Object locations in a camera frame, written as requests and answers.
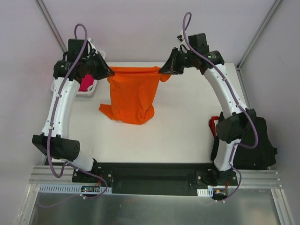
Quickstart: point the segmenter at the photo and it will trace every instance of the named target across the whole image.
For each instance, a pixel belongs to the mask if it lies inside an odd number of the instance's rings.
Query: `gray wall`
[[[275,167],[300,224],[300,1],[285,0],[242,68],[251,105],[278,148]]]
[[[162,62],[178,46],[187,11],[187,33],[206,33],[211,50],[238,63],[274,0],[45,0],[65,41],[86,25],[109,62]]]
[[[0,224],[10,225],[42,157],[31,138],[47,117],[61,52],[33,0],[2,2],[0,30]]]

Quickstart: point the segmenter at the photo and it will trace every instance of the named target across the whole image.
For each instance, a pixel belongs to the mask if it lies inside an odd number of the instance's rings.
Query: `white laundry basket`
[[[102,58],[105,60],[106,53],[104,51],[99,51],[99,52],[100,52]],[[94,93],[94,91],[96,89],[96,85],[97,85],[97,80],[94,80],[93,86],[89,91],[78,91],[76,96],[90,97]],[[53,78],[50,89],[51,89],[51,91],[54,90],[54,78]]]

